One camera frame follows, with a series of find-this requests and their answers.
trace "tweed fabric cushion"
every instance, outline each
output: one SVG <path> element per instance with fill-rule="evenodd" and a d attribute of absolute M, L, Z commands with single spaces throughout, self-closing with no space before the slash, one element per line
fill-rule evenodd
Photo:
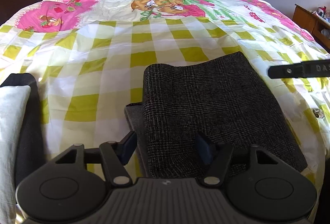
<path fill-rule="evenodd" d="M 278 102 L 241 52 L 194 66 L 147 67 L 143 118 L 153 177 L 202 176 L 198 132 L 239 148 L 258 144 L 298 171 L 307 167 Z"/>

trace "wooden shelf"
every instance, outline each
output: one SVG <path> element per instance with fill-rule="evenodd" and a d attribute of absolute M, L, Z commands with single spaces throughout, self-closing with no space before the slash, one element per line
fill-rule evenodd
<path fill-rule="evenodd" d="M 325 50 L 330 51 L 330 40 L 321 31 L 330 29 L 329 23 L 315 14 L 296 4 L 293 21 L 301 28 L 307 30 Z"/>

